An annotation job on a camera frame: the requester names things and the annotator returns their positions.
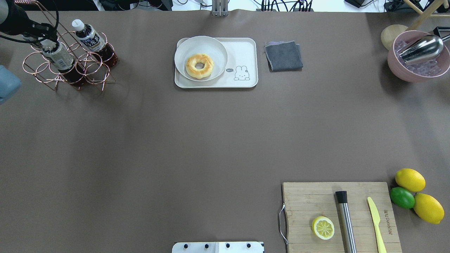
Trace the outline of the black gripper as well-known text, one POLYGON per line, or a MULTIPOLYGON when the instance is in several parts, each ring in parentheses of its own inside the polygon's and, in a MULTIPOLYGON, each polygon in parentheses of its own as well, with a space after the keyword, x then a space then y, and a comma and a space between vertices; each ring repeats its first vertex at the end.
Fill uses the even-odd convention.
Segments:
POLYGON ((52 42, 58 41, 57 29, 51 24, 39 24, 31 21, 25 28, 22 35, 32 38, 44 38, 52 42))

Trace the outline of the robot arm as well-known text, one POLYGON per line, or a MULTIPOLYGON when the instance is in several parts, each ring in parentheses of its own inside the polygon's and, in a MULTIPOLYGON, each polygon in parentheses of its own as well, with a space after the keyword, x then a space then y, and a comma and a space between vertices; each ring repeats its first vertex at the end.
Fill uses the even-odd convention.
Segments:
POLYGON ((27 13, 23 8, 14 3, 13 0, 2 0, 1 1, 1 33, 7 35, 22 35, 24 33, 33 35, 38 39, 32 41, 17 40, 10 37, 5 37, 1 35, 1 38, 7 39, 9 41, 32 44, 37 42, 42 42, 44 40, 50 40, 52 42, 57 42, 57 28, 59 25, 59 12, 56 2, 53 0, 53 5, 55 5, 56 13, 56 24, 44 24, 38 23, 29 19, 27 13))

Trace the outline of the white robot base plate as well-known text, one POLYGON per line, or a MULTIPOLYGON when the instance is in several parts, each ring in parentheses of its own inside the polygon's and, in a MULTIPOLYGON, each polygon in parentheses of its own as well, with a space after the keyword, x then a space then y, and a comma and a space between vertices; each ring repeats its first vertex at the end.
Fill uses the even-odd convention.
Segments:
POLYGON ((264 253, 263 242, 259 241, 217 241, 217 242, 178 242, 172 253, 264 253))

